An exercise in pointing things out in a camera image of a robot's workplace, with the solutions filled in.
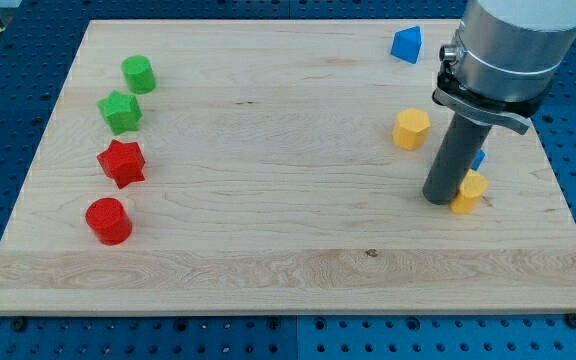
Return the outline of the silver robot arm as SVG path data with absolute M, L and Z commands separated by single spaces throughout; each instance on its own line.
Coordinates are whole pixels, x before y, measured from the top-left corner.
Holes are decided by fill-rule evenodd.
M 576 37 L 576 0 L 471 0 L 433 100 L 481 126 L 524 134 Z

